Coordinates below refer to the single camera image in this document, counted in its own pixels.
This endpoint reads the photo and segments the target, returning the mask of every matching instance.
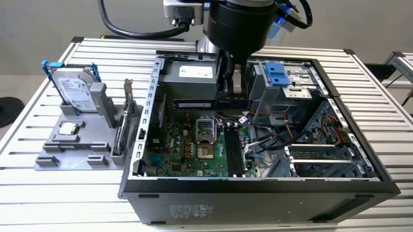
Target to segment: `slotted aluminum surface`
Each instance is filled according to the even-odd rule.
[[[155,50],[195,51],[194,43],[84,39],[72,43],[60,61],[99,66],[107,94],[123,102],[123,80],[133,80],[143,103]],[[338,225],[313,224],[288,231],[413,231],[413,133],[411,118],[379,88],[355,56],[342,50],[266,47],[256,55],[315,58],[338,88],[345,104],[387,167],[401,195]],[[127,201],[116,197],[121,171],[36,172],[35,158],[49,136],[60,109],[56,90],[45,80],[16,123],[0,141],[1,231],[272,231],[278,225],[148,227]]]

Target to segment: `motherboard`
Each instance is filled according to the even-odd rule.
[[[149,176],[164,177],[228,177],[231,175],[227,160],[226,127],[207,124],[206,120],[196,123],[168,123],[163,153],[149,154]],[[243,175],[256,177],[254,163],[242,157],[240,148],[248,143],[247,127],[235,128],[239,139],[239,155],[243,164]]]

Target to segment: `gray wall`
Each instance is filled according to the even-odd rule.
[[[168,29],[161,0],[105,0],[112,22],[135,31]],[[295,30],[282,45],[351,48],[361,59],[381,62],[393,50],[413,51],[413,0],[311,0],[314,25]],[[182,36],[196,40],[198,27]],[[0,74],[40,74],[73,36],[109,34],[96,0],[0,1]]]

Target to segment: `hard disk drive label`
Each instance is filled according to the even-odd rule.
[[[81,79],[60,78],[63,92],[69,104],[80,111],[96,110],[95,103],[85,82]]]

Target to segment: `black stand base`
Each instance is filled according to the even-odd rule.
[[[0,128],[12,124],[24,109],[24,103],[18,98],[0,98]]]

